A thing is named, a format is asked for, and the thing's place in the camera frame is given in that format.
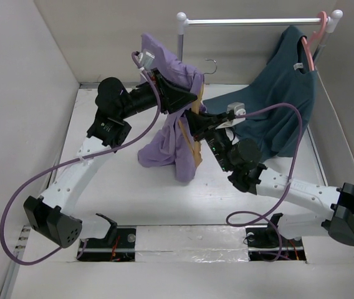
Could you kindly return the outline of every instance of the white wall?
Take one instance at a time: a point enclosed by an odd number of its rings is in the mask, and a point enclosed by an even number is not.
[[[0,0],[0,216],[26,179],[57,156],[79,85],[32,0]],[[23,192],[7,222],[14,246],[26,217]],[[0,291],[9,259],[0,247]]]
[[[191,19],[315,17],[330,12],[336,0],[35,0],[79,82],[109,76],[137,82],[130,53],[140,50],[140,35],[149,32],[170,50],[177,50],[176,14]],[[251,83],[275,46],[281,27],[191,27],[184,42],[184,60],[211,83]],[[303,28],[311,32],[312,26]]]
[[[354,1],[338,0],[343,18],[318,63],[320,87],[311,127],[328,181],[354,184]]]

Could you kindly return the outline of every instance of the dark green shirt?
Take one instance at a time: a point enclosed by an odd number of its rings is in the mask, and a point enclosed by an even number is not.
[[[225,112],[234,102],[244,103],[246,113],[276,103],[290,103],[302,115],[304,132],[313,110],[317,71],[309,71],[302,36],[304,34],[295,26],[288,27],[260,75],[242,90],[206,100],[208,112]],[[303,63],[303,68],[294,69],[297,63]],[[257,142],[263,161],[276,155],[292,157],[294,154],[299,128],[297,118],[289,108],[251,117],[234,128],[240,140],[251,138]]]

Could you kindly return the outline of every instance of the purple garment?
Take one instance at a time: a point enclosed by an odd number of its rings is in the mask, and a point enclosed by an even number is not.
[[[146,49],[155,55],[151,69],[157,68],[167,80],[190,88],[191,93],[199,95],[204,75],[196,67],[179,61],[177,56],[149,34],[143,34],[141,38],[141,49]],[[181,120],[193,147],[194,141],[189,133],[188,122],[183,116],[184,111],[190,108],[191,104],[168,115],[162,129],[156,133],[151,143],[138,151],[138,162],[142,166],[157,167],[175,164],[178,181],[187,183],[195,177],[194,158],[178,124],[178,120]]]

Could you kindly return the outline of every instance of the white tabletop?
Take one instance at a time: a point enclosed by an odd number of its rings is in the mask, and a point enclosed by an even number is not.
[[[208,85],[204,98],[242,87]],[[85,138],[96,111],[96,95],[96,90],[79,90],[62,161],[73,158]],[[127,119],[132,126],[128,140],[140,134],[154,114],[151,109]],[[141,141],[119,151],[102,166],[82,194],[76,217],[100,212],[119,225],[225,224],[231,212],[263,213],[275,203],[275,199],[236,190],[205,144],[203,162],[189,184],[175,180],[174,166],[140,166],[137,151],[162,125],[159,120]],[[275,158],[266,164],[287,173],[290,160]],[[300,145],[294,176],[322,184],[308,133]],[[302,210],[285,202],[277,211],[295,214]],[[36,259],[55,247],[31,232],[24,259]],[[354,248],[328,237],[304,238],[304,247],[307,263],[117,264],[76,262],[76,243],[39,265],[21,267],[12,298],[354,298]]]

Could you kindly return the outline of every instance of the clear plastic tape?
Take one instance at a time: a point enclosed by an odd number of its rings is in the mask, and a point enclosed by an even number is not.
[[[225,225],[140,226],[136,262],[248,262],[245,229]]]

